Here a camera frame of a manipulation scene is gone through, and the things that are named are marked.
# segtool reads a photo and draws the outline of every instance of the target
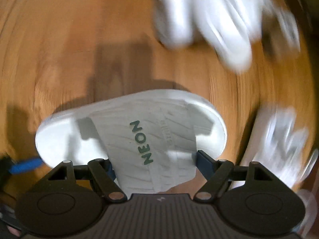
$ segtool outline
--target metal pin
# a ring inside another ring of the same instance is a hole
[[[124,194],[122,192],[111,192],[108,197],[112,200],[120,200],[124,198]]]
[[[201,191],[196,194],[196,198],[200,200],[208,200],[212,197],[212,195],[209,192]]]

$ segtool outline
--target black device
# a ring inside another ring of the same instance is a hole
[[[196,163],[207,182],[193,200],[188,194],[133,194],[128,200],[109,160],[63,161],[19,198],[22,238],[300,238],[295,231],[303,202],[262,164],[234,166],[203,151]],[[93,190],[76,180],[90,180]],[[237,180],[245,184],[229,190]]]

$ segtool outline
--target blue strap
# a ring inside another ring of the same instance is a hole
[[[21,161],[18,162],[17,164],[13,165],[10,169],[9,172],[14,175],[14,174],[19,174],[23,172],[29,172],[32,171],[43,164],[43,161],[41,158],[33,158],[33,159],[28,159],[26,161]]]
[[[111,162],[110,162],[107,174],[113,181],[116,179],[115,171],[113,170],[113,166]]]

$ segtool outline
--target round black pad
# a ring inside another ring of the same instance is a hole
[[[90,226],[102,206],[100,197],[84,188],[76,192],[27,192],[17,202],[16,216],[33,234],[66,236]]]
[[[229,224],[259,236],[290,233],[305,215],[302,201],[291,190],[263,193],[245,186],[226,192],[218,208]]]

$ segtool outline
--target wood grain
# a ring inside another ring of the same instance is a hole
[[[284,6],[283,0],[277,2]],[[280,61],[253,44],[242,75],[224,68],[205,42],[169,51],[157,42],[152,0],[0,0],[0,152],[15,160],[37,155],[34,134],[53,112],[155,88],[183,89],[210,100],[223,116],[222,158],[239,160],[260,104],[293,106],[297,127],[316,130],[307,47]],[[17,175],[5,190],[18,196],[49,171]],[[193,194],[205,180],[171,192]]]

